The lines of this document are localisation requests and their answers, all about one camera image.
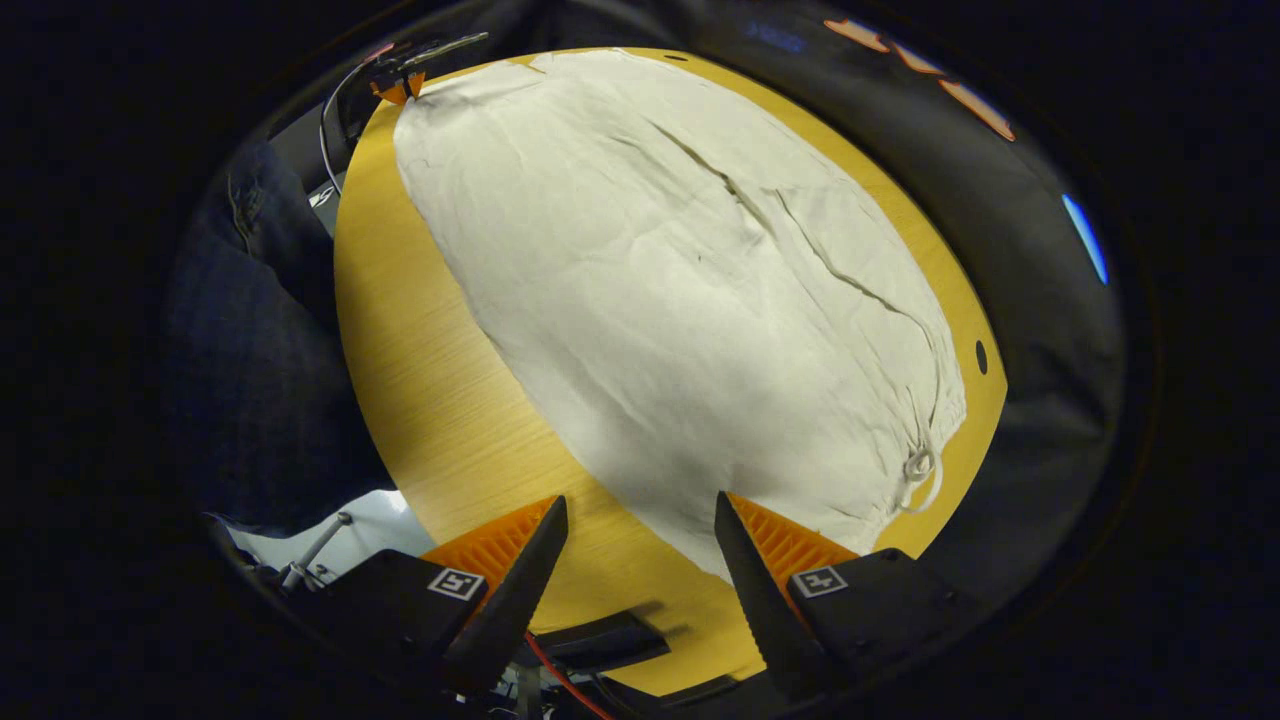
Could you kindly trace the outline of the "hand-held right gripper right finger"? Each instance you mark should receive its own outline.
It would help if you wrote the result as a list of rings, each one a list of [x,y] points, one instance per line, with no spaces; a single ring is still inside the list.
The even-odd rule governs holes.
[[[983,611],[901,550],[855,553],[740,495],[717,495],[714,533],[767,674],[790,700],[901,673]]]

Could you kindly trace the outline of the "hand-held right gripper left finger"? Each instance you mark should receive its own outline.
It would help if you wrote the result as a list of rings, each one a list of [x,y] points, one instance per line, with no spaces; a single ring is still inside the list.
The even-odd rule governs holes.
[[[300,597],[308,629],[343,659],[412,696],[476,694],[524,644],[570,533],[562,495],[434,550],[383,550]]]

